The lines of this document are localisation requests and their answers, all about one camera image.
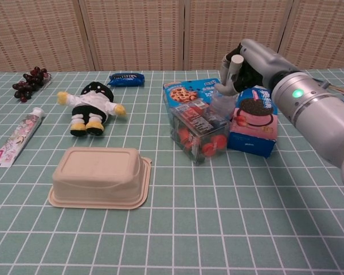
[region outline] table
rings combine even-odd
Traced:
[[[310,70],[344,87],[344,69]],[[128,122],[101,137],[69,133],[71,109],[56,93],[79,93],[112,72],[53,73],[27,103],[0,73],[0,147],[33,107],[45,113],[11,168],[0,168],[0,275],[344,274],[344,186],[279,114],[270,158],[227,151],[196,167],[169,137],[162,83],[219,77],[215,70],[142,72],[144,87],[115,88]],[[146,203],[133,211],[59,209],[47,196],[71,146],[134,147],[153,160]]]

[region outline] pink oreo box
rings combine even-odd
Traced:
[[[268,158],[277,139],[277,107],[269,90],[254,87],[236,101],[228,148]]]

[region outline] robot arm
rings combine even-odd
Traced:
[[[223,78],[216,89],[227,96],[255,85],[269,89],[274,104],[314,150],[341,168],[344,183],[344,102],[284,57],[250,39],[225,56],[221,75],[227,75],[227,65],[237,54],[244,60],[239,72]]]

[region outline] woven screen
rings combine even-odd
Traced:
[[[182,69],[183,0],[80,2],[98,69]]]
[[[300,69],[344,68],[344,1],[295,4],[279,53]]]
[[[186,3],[185,69],[218,69],[223,56],[243,38],[277,50],[288,16],[285,0]]]
[[[34,66],[49,71],[93,68],[75,7],[80,15],[72,0],[0,0],[0,71],[23,72]]]

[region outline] beige takeout box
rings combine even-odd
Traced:
[[[48,199],[56,207],[134,209],[147,198],[150,172],[151,160],[134,148],[71,147]]]

